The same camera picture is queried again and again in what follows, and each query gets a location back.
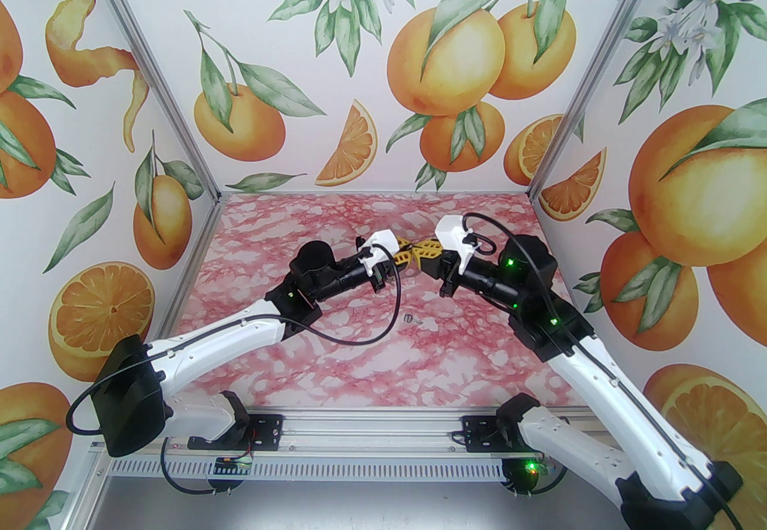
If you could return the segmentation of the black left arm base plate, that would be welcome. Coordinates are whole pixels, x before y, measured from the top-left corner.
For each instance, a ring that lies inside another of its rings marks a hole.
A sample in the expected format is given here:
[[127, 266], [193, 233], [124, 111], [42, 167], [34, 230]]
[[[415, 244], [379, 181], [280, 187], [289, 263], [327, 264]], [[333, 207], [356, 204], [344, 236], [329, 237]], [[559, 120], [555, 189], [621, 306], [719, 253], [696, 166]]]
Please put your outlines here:
[[284, 426], [279, 413], [249, 413], [238, 418], [222, 436], [209, 441], [199, 436], [189, 437], [187, 448], [201, 451], [278, 451]]

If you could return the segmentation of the silver frame corner post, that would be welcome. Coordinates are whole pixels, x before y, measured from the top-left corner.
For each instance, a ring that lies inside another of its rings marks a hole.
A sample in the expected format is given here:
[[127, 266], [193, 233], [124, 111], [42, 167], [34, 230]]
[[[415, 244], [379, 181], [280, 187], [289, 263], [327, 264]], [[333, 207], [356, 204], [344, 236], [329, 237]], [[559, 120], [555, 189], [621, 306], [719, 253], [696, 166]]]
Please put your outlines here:
[[131, 47], [131, 52], [137, 61], [138, 66], [148, 82], [151, 91], [154, 93], [165, 119], [169, 122], [173, 132], [181, 144], [181, 147], [190, 159], [190, 164], [200, 177], [203, 190], [213, 200], [214, 204], [221, 201], [222, 194], [218, 185], [211, 174], [211, 171], [195, 143], [194, 138], [185, 122], [180, 106], [176, 102], [169, 84], [165, 80], [161, 66], [159, 66], [150, 43], [145, 37], [140, 22], [136, 17], [131, 1], [129, 0], [108, 0], [111, 11], [117, 20], [127, 43]]
[[554, 133], [551, 144], [526, 192], [531, 204], [537, 203], [537, 199], [559, 157], [564, 152], [569, 140], [576, 135], [578, 125], [583, 124], [590, 99], [602, 81], [606, 68], [608, 68], [620, 42], [622, 42], [630, 21], [635, 15], [636, 6], [640, 2], [641, 0], [616, 0], [614, 11], [606, 24], [602, 39], [594, 49], [594, 54], [587, 65], [582, 80], [578, 84], [559, 128]]

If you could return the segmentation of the silver short frame post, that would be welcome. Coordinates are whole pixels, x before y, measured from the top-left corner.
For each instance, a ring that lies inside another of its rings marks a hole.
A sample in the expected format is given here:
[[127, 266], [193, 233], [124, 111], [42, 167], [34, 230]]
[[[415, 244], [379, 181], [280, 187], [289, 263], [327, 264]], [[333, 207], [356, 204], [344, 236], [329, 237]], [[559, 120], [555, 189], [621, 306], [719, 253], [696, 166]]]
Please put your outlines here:
[[88, 530], [99, 510], [99, 503], [110, 483], [112, 458], [106, 450], [90, 451], [90, 465], [84, 484], [74, 498], [65, 530]]

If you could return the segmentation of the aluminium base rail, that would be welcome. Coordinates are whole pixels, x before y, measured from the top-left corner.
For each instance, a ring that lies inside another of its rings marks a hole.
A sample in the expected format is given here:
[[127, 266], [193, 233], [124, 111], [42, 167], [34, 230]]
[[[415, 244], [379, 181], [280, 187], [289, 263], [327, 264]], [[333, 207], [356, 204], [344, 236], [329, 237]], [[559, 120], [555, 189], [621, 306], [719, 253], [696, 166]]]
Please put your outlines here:
[[461, 428], [463, 415], [494, 415], [493, 409], [253, 409], [237, 412], [232, 424], [226, 426], [218, 418], [201, 414], [182, 418], [180, 413], [165, 421], [164, 428], [157, 422], [147, 426], [129, 427], [118, 436], [106, 432], [101, 435], [105, 450], [113, 459], [156, 453], [162, 440], [169, 438], [169, 446], [178, 445], [180, 455], [214, 455], [241, 453], [240, 451], [201, 451], [187, 448], [189, 437], [199, 436], [209, 441], [222, 436], [238, 418], [249, 413], [279, 413], [284, 415], [284, 426], [277, 451], [255, 451], [254, 456], [286, 457], [354, 457], [417, 458], [443, 457], [509, 457], [515, 455], [514, 430], [499, 428], [512, 446], [512, 453], [466, 453], [455, 439]]

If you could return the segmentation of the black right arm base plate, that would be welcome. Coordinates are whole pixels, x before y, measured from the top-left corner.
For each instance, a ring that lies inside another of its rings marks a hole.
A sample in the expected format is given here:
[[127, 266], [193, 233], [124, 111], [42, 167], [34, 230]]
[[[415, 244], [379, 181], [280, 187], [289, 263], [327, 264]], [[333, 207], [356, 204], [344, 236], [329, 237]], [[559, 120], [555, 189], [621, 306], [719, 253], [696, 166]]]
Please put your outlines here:
[[512, 446], [499, 431], [494, 415], [463, 415], [455, 439], [466, 453], [512, 453]]

